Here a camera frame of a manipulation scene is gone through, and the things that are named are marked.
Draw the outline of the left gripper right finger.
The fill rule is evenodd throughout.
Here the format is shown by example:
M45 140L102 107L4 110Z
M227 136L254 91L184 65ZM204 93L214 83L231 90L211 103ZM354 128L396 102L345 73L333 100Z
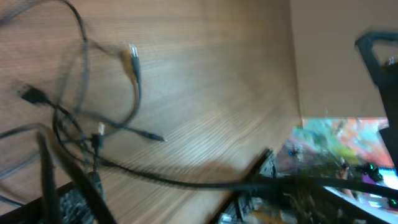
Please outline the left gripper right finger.
M258 176L276 178L277 169L275 156L271 149L255 159L254 164L245 175L244 180L254 180ZM247 223L246 219L254 210L253 198L257 197L257 190L233 192L214 214L214 223Z

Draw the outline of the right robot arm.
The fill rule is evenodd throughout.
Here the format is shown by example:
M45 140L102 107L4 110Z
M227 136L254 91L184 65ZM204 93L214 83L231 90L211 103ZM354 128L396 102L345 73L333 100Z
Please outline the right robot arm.
M375 42L397 42L397 32L370 31L355 41L355 46L377 86L384 111L389 122L387 128L379 131L389 152L393 165L397 167L397 63L381 64L373 51Z

